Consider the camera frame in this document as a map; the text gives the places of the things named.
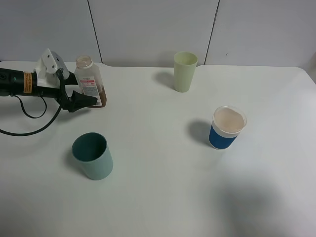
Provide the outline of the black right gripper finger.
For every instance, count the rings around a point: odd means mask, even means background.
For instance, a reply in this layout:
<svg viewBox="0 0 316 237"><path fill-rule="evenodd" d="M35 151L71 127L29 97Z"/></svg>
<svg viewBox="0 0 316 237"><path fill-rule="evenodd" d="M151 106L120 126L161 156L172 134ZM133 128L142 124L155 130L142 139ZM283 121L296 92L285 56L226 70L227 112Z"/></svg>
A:
<svg viewBox="0 0 316 237"><path fill-rule="evenodd" d="M66 71L62 73L64 85L78 85L76 76L74 73Z"/></svg>

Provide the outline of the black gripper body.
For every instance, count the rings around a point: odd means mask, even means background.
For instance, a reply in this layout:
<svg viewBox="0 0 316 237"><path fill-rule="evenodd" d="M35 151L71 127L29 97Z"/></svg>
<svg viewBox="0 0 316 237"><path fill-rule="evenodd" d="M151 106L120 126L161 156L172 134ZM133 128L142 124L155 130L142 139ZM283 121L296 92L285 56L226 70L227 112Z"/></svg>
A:
<svg viewBox="0 0 316 237"><path fill-rule="evenodd" d="M59 88L35 85L35 81L38 80L36 78L36 73L31 74L33 80L32 89L30 93L23 92L24 96L54 98L63 110L68 110L69 98L66 93L65 80L62 71L57 71L55 73L57 81L60 82Z"/></svg>

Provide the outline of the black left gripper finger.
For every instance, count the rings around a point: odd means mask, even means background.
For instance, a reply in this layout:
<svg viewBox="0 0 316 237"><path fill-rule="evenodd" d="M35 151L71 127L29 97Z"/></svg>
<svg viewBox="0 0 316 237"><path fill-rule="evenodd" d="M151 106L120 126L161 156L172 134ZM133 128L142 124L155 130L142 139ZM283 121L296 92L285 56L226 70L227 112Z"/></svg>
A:
<svg viewBox="0 0 316 237"><path fill-rule="evenodd" d="M71 97L69 97L66 110L73 113L82 108L91 107L96 105L97 98L93 96L87 96L73 91Z"/></svg>

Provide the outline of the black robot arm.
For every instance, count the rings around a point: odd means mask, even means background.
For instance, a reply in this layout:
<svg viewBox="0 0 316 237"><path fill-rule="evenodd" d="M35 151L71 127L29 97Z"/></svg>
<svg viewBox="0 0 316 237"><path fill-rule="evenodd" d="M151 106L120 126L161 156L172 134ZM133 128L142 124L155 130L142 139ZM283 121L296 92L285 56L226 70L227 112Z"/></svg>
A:
<svg viewBox="0 0 316 237"><path fill-rule="evenodd" d="M60 83L57 88L39 86L39 77L36 73L1 68L0 95L53 98L63 110L70 113L96 105L97 98L95 97L83 95L76 91L73 91L70 97L67 95L66 85L77 85L74 73L70 73L65 79L63 69L58 69L52 77Z"/></svg>

